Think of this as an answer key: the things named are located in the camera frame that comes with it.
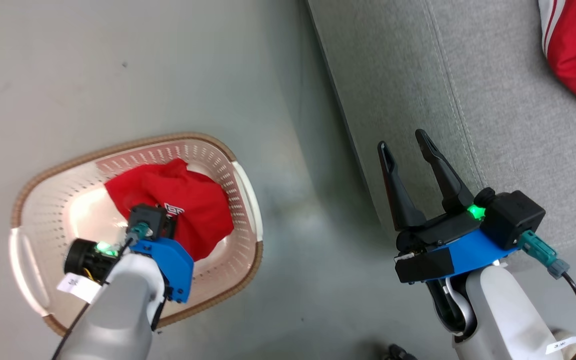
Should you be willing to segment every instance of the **gray sofa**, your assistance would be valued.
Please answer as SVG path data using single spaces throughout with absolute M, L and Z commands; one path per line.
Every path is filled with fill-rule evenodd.
M 537 1 L 309 0 L 309 7 L 393 239 L 377 143 L 390 146 L 416 205 L 438 215 L 441 194 L 414 138 L 423 128 L 474 194 L 486 186 L 525 192 L 546 209 L 544 239 L 564 254 L 576 247 L 576 97 L 542 53 Z

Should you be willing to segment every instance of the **white logo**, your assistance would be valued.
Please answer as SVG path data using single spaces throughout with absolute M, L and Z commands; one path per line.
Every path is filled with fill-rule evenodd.
M 166 211 L 172 215 L 179 215 L 184 213 L 184 210 L 181 207 L 170 205 L 167 202 L 164 203 L 164 207 L 166 208 Z

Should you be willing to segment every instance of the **plastic basket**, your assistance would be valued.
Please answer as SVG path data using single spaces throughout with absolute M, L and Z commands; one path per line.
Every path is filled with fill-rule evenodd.
M 263 251 L 259 205 L 250 181 L 229 148 L 205 134 L 180 133 L 131 141 L 89 153 L 30 180 L 13 208 L 9 257 L 14 279 L 30 307 L 63 335 L 84 302 L 57 290 L 73 239 L 114 243 L 126 219 L 104 182 L 142 164 L 175 158 L 209 176 L 228 195 L 235 229 L 194 265 L 188 303 L 167 302 L 158 327 L 197 314 L 237 294 L 255 276 Z

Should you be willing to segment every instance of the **floor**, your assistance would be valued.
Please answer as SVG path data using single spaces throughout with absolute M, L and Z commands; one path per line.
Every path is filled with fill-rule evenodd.
M 0 359 L 46 359 L 59 340 L 9 267 L 21 187 L 89 151 L 173 132 L 233 150 L 265 246 L 244 291 L 164 328 L 149 360 L 374 359 L 388 342 L 456 358 L 425 288 L 397 281 L 300 1 L 17 0 L 0 1 Z M 557 311 L 576 306 L 565 284 L 541 269 L 519 279 L 547 321 L 576 330 L 576 308 Z

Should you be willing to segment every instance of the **white label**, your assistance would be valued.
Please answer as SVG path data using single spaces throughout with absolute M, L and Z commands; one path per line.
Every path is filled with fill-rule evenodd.
M 560 351 L 567 346 L 571 346 L 576 344 L 576 336 L 569 337 L 567 339 L 563 339 L 561 341 L 553 342 L 546 346 L 546 355 L 554 353 L 555 351 Z
M 406 259 L 414 258 L 415 255 L 417 255 L 417 254 L 414 252 L 410 252 L 410 253 L 405 253 L 402 256 L 397 256 L 397 257 L 395 257 L 395 264 L 397 264 L 397 262 L 399 260 L 406 260 Z
M 57 290 L 73 294 L 86 303 L 90 303 L 101 289 L 101 285 L 90 280 L 86 276 L 76 275 L 69 272 L 57 285 Z

